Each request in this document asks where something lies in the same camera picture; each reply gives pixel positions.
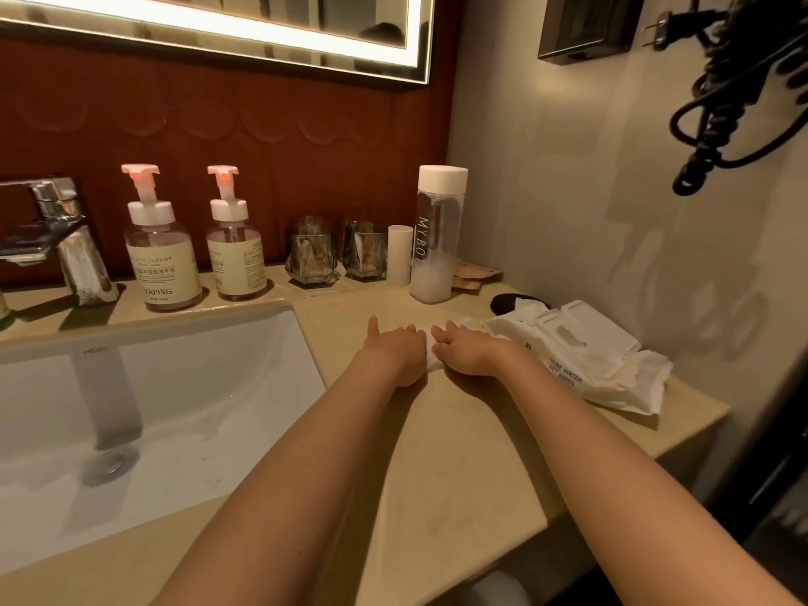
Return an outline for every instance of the led light strip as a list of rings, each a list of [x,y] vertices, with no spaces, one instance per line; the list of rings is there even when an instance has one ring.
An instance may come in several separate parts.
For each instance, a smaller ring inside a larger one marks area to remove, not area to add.
[[[277,25],[191,8],[160,0],[14,0],[27,4],[53,6],[83,13],[191,29],[232,38],[257,40],[281,47],[304,48],[321,53],[354,57],[414,68],[418,65],[421,0],[407,2],[407,48],[368,43],[363,40],[323,34],[312,29]]]

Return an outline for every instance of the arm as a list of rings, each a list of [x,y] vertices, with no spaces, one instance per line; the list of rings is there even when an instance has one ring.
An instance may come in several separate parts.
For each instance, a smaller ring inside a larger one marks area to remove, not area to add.
[[[230,495],[153,606],[302,602],[385,405],[424,373],[425,341],[413,325],[380,335],[372,317],[348,369]]]
[[[447,324],[436,355],[505,385],[628,606],[797,606],[692,495],[519,345]]]

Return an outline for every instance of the hand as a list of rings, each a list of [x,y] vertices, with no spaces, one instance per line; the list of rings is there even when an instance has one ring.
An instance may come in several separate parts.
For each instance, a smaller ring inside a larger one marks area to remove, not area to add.
[[[368,337],[362,350],[373,369],[389,367],[397,387],[409,387],[427,371],[427,334],[415,325],[379,333],[375,316],[368,322]]]
[[[432,327],[437,343],[432,352],[452,370],[469,376],[496,376],[497,358],[500,349],[508,341],[494,338],[485,332],[469,330],[465,325],[457,327],[451,321],[446,329]]]

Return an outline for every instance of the forearm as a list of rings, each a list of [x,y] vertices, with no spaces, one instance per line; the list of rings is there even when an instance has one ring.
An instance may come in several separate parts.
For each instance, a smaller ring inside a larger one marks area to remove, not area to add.
[[[313,589],[395,389],[361,352],[227,499],[155,606],[283,606]]]
[[[627,605],[798,603],[686,489],[538,358],[503,346],[497,376]]]

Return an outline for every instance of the mirror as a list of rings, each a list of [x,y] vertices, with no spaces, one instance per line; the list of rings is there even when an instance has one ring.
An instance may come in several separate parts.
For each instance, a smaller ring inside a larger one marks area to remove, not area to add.
[[[0,24],[426,84],[433,8],[434,0],[0,0]]]

